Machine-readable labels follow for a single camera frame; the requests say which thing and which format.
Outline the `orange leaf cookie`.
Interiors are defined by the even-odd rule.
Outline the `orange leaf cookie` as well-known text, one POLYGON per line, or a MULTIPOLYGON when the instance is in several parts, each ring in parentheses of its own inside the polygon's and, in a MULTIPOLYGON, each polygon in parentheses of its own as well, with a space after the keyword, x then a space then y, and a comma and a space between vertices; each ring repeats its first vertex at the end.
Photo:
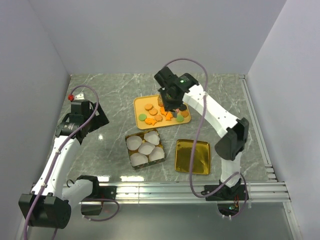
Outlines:
POLYGON ((163 117, 160 115, 160 114, 157 114, 154 116, 154 119, 157 121, 157 122, 161 122, 163 120, 163 117))

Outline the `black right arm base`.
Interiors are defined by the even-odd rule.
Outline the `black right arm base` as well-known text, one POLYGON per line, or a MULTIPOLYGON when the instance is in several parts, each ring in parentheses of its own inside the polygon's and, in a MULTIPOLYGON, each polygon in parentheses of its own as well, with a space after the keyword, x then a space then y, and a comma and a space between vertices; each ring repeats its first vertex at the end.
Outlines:
POLYGON ((238 184, 233 187, 223 186, 222 189, 205 198, 206 201, 244 201, 248 199, 249 195, 243 184, 238 184))

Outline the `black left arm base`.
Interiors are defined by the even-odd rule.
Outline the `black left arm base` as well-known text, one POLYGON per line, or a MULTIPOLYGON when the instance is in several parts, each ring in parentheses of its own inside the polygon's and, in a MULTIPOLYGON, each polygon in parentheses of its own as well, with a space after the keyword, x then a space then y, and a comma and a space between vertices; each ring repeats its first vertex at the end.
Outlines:
POLYGON ((115 185, 100 186, 98 188, 98 193, 94 198, 115 200, 116 194, 117 194, 117 186, 115 185))

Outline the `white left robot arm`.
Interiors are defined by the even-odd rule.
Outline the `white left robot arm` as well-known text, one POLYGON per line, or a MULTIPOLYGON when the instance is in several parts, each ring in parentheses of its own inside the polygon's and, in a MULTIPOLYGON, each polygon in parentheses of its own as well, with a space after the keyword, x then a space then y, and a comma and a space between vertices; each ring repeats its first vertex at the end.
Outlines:
POLYGON ((44 171, 30 193, 19 198, 18 205, 27 226, 64 229, 78 203, 100 197, 96 176, 81 175, 70 189, 64 189, 64 182, 84 138, 108 123, 99 103, 86 99, 71 102, 70 112, 55 130, 52 152, 44 171))

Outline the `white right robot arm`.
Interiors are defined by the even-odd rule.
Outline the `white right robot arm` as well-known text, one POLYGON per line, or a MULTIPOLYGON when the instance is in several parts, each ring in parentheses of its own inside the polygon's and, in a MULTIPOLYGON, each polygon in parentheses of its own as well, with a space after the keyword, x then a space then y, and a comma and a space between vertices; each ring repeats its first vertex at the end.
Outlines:
POLYGON ((206 120, 220 137, 214 146, 221 158, 220 181, 224 184, 220 187, 220 194, 231 200, 238 193, 236 185, 240 183, 240 161, 248 140, 249 121, 229 113, 189 73, 177 76, 165 66, 154 75, 154 79, 160 85, 158 91, 165 111, 182 110, 187 104, 201 114, 200 122, 206 120))

